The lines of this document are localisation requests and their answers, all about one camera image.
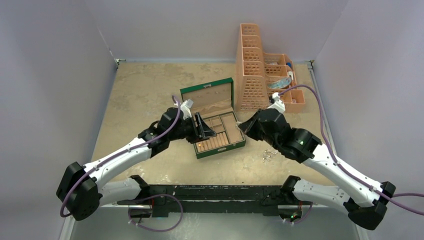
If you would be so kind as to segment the orange plastic organizer rack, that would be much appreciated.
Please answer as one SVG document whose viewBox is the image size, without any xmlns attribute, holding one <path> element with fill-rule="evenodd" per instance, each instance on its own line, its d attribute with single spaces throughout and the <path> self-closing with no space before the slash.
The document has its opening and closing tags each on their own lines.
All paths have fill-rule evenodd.
<svg viewBox="0 0 424 240">
<path fill-rule="evenodd" d="M 289 86 L 282 89 L 267 87 L 285 77 L 292 78 Z M 270 104 L 270 97 L 280 93 L 286 112 L 300 113 L 306 102 L 303 90 L 297 85 L 294 64 L 289 56 L 264 52 L 259 26 L 240 24 L 235 62 L 235 109 L 239 112 L 264 109 Z"/>
</svg>

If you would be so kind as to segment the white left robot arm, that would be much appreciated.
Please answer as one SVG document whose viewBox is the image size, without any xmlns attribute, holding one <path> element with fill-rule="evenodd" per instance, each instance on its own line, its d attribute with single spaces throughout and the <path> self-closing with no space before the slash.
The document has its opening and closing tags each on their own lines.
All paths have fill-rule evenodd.
<svg viewBox="0 0 424 240">
<path fill-rule="evenodd" d="M 86 219 L 106 196 L 100 192 L 101 188 L 120 173 L 163 152 L 172 141 L 196 144 L 216 135 L 198 112 L 188 116 L 178 107 L 168 108 L 160 120 L 106 157 L 85 165 L 78 162 L 68 165 L 56 190 L 62 202 L 59 215 L 72 216 L 77 221 Z"/>
</svg>

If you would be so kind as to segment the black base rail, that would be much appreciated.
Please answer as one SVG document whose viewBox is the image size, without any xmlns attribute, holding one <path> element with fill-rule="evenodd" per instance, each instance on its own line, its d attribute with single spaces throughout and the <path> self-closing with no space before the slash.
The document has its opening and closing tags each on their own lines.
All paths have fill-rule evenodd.
<svg viewBox="0 0 424 240">
<path fill-rule="evenodd" d="M 154 218 L 170 213 L 261 214 L 286 221 L 301 219 L 310 202 L 300 201 L 285 186 L 280 185 L 182 185 L 147 184 L 132 176 L 141 186 L 135 199 L 118 201 L 118 205 L 149 207 Z"/>
</svg>

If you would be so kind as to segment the green jewelry box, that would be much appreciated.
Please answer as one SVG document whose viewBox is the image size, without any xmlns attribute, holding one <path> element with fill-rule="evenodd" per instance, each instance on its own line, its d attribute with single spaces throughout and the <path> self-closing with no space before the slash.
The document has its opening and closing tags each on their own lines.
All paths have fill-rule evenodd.
<svg viewBox="0 0 424 240">
<path fill-rule="evenodd" d="M 197 159 L 242 148 L 246 145 L 234 111 L 234 81 L 231 77 L 193 85 L 180 90 L 181 98 L 192 100 L 192 113 L 199 113 L 216 132 L 215 137 L 194 144 Z"/>
</svg>

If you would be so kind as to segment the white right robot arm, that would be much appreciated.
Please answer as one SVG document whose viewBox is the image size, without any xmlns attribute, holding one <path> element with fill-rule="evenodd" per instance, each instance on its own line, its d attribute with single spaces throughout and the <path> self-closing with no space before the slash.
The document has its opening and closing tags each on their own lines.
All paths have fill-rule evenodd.
<svg viewBox="0 0 424 240">
<path fill-rule="evenodd" d="M 382 222 L 388 200 L 396 187 L 389 181 L 378 182 L 332 154 L 331 148 L 303 128 L 291 127 L 284 115 L 274 108 L 260 109 L 238 125 L 249 138 L 265 141 L 285 158 L 319 172 L 333 185 L 326 186 L 290 176 L 280 196 L 288 204 L 296 200 L 314 202 L 339 210 L 356 225 L 375 230 Z"/>
</svg>

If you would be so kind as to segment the clear tape roll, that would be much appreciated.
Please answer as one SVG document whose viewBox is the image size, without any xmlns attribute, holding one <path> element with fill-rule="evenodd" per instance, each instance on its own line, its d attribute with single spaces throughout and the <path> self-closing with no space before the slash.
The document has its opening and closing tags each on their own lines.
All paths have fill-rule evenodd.
<svg viewBox="0 0 424 240">
<path fill-rule="evenodd" d="M 269 83 L 267 87 L 270 89 L 283 89 L 289 86 L 291 82 L 291 77 L 283 77 L 275 82 Z"/>
</svg>

